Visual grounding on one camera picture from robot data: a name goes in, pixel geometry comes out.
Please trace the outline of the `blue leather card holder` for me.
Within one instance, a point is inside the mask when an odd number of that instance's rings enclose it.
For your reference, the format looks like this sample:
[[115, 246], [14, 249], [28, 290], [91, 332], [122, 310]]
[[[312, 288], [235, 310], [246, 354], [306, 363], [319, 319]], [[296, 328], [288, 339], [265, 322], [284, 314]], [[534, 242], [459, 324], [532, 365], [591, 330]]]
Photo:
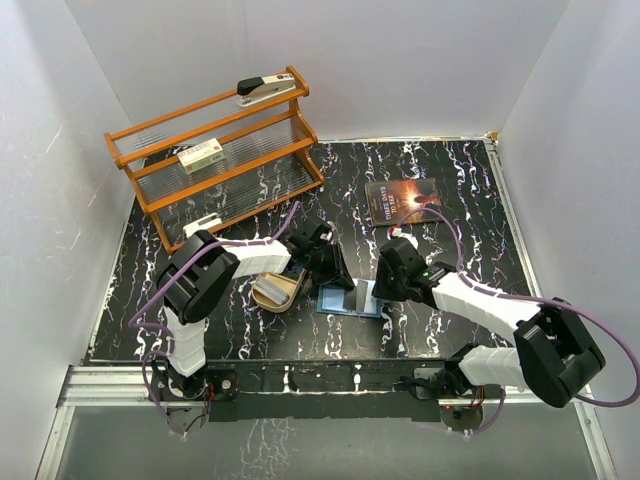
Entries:
[[355, 310], [356, 303], [356, 282], [353, 290], [346, 290], [337, 286], [322, 286], [318, 292], [317, 311], [319, 313], [354, 316], [363, 318], [380, 318], [382, 316], [382, 306], [385, 303], [373, 295], [377, 300], [377, 308], [373, 314], [357, 313]]

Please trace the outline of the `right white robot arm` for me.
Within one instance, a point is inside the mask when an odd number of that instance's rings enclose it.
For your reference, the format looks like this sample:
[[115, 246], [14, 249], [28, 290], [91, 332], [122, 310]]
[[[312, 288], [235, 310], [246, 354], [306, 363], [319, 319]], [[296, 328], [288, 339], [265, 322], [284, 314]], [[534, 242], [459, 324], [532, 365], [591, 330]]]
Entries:
[[381, 248], [373, 294], [464, 317], [510, 342], [508, 348], [468, 344], [418, 383], [441, 395], [466, 397], [480, 386], [510, 386], [528, 389], [561, 408], [606, 365], [595, 340], [567, 304], [539, 306], [507, 299], [482, 284], [468, 286], [453, 266], [427, 264], [407, 238], [394, 238]]

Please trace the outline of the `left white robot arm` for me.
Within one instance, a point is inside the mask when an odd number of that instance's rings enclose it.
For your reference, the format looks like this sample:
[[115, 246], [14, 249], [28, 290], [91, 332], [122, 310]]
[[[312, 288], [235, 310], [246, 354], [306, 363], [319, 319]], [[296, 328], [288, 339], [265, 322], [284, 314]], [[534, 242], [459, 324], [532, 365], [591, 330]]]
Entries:
[[333, 228], [321, 219], [278, 237], [228, 240], [207, 230], [189, 236], [157, 279], [172, 337], [163, 381], [186, 399], [200, 396], [207, 383], [205, 319], [228, 285], [237, 278], [280, 274], [290, 266], [311, 273], [318, 286], [355, 287]]

